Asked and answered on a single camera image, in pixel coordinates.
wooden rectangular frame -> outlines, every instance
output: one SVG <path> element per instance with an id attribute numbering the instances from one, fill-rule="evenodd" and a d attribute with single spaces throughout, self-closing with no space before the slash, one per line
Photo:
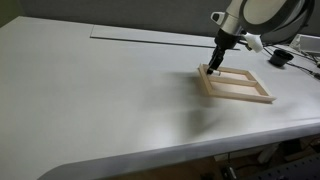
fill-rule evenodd
<path id="1" fill-rule="evenodd" d="M 218 71 L 220 72 L 245 75 L 248 79 L 248 80 L 241 80 L 241 79 L 233 79 L 228 77 L 207 75 L 206 71 L 208 68 L 209 68 L 208 65 L 200 64 L 199 66 L 199 73 L 209 96 L 228 98 L 228 99 L 238 99 L 238 100 L 245 100 L 245 101 L 263 102 L 263 103 L 271 103 L 272 101 L 276 100 L 276 97 L 271 95 L 267 87 L 253 72 L 240 70 L 240 69 L 226 68 L 226 67 L 218 68 Z M 260 95 L 216 90 L 213 88 L 211 84 L 212 82 L 254 87 Z"/>

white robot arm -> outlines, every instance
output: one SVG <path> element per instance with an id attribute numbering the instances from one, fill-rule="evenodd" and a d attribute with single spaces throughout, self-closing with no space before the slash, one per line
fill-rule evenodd
<path id="1" fill-rule="evenodd" d="M 259 51 L 261 40 L 251 34 L 261 35 L 291 24 L 310 3 L 314 5 L 314 0 L 232 0 L 225 13 L 214 12 L 211 19 L 220 30 L 207 74 L 220 66 L 225 51 L 234 48 L 241 36 L 249 45 L 258 43 L 253 49 Z"/>

table surface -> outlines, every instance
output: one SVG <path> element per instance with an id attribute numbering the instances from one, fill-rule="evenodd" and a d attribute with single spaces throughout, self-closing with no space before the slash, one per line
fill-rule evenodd
<path id="1" fill-rule="evenodd" d="M 238 46 L 222 66 L 255 71 L 273 104 L 207 98 L 196 68 L 212 48 L 90 38 L 95 28 L 19 17 L 0 29 L 0 179 L 101 178 L 320 132 L 320 82 L 265 52 Z"/>

wooden frame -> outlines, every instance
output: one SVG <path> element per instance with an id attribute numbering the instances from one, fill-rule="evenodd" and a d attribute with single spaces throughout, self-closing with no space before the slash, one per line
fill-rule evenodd
<path id="1" fill-rule="evenodd" d="M 212 97 L 271 103 L 276 100 L 257 75 L 250 71 L 220 67 L 221 76 L 207 75 L 208 65 L 199 66 L 207 93 Z"/>

floor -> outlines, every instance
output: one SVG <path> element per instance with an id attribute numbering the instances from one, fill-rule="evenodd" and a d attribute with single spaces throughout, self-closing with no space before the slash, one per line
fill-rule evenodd
<path id="1" fill-rule="evenodd" d="M 301 138 L 300 144 L 303 151 L 290 156 L 284 155 L 284 147 L 280 144 L 270 161 L 263 165 L 260 165 L 257 161 L 259 153 L 231 158 L 230 164 L 236 169 L 238 178 L 248 177 L 266 169 L 315 154 L 316 152 L 309 144 L 318 137 L 320 135 Z M 211 156 L 181 164 L 108 178 L 108 180 L 223 180 L 220 168 L 226 165 L 228 165 L 227 160 L 216 162 L 214 156 Z"/>

